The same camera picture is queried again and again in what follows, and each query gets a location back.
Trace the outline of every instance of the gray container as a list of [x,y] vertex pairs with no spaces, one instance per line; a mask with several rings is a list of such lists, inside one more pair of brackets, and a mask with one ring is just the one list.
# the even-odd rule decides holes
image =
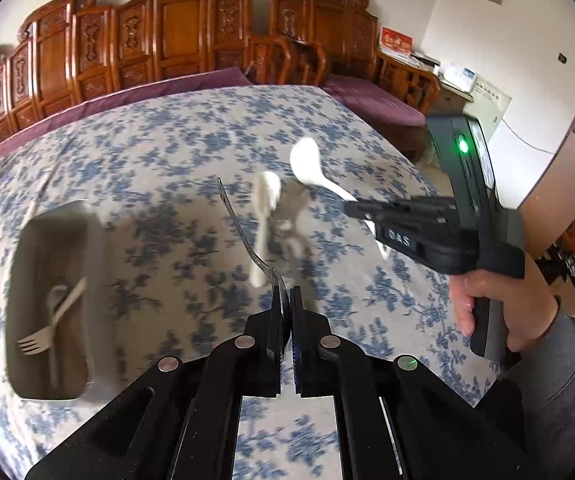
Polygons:
[[[109,315],[106,236],[87,200],[32,218],[14,254],[6,312],[7,373],[26,400],[107,402],[120,391]],[[50,386],[49,352],[24,355],[17,341],[51,319],[46,295],[59,277],[87,288],[56,328],[59,386]]]

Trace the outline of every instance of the green led indicator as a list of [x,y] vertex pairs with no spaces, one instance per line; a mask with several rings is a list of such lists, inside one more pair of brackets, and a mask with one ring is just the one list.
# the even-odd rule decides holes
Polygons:
[[467,153],[470,151],[470,147],[463,134],[458,136],[458,149],[461,150],[461,153]]

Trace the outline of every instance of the blue floral pattern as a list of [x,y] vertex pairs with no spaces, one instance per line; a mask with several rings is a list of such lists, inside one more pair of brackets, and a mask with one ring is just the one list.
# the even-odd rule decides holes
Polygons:
[[[115,108],[0,161],[0,463],[12,478],[100,408],[21,400],[5,374],[4,305],[20,230],[31,214],[81,198],[109,237],[108,307],[123,384],[160,356],[208,354],[269,306],[268,290],[247,281],[249,258],[215,179],[253,238],[251,178],[271,170],[283,194],[270,257],[288,285],[301,285],[306,307],[369,354],[414,354],[468,402],[481,398],[497,371],[455,329],[446,277],[400,254],[383,260],[336,196],[296,182],[289,152],[302,136],[317,140],[324,172],[357,196],[435,192],[347,108],[298,86],[189,92]],[[234,478],[339,478],[331,399],[297,399],[290,355],[283,368],[279,398],[243,402]]]

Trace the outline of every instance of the white fork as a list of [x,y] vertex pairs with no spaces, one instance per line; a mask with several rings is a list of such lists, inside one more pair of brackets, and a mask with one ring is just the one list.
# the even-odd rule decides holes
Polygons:
[[70,309],[70,307],[75,303],[80,295],[85,292],[85,287],[87,286],[87,280],[81,278],[76,286],[69,293],[67,298],[61,303],[61,306],[54,314],[54,319],[52,323],[46,327],[34,332],[32,335],[28,335],[23,339],[17,341],[18,348],[25,355],[40,354],[52,346],[52,341],[54,339],[54,332],[56,325],[61,320],[61,317]]

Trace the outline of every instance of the hand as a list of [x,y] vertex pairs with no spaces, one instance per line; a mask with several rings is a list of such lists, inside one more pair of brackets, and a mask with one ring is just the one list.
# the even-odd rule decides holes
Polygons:
[[449,295],[456,324],[463,335],[474,331],[474,298],[501,300],[508,329],[507,348],[512,352],[519,352],[540,338],[558,311],[558,302],[528,254],[525,254],[523,280],[487,270],[472,270],[461,276],[450,276]]

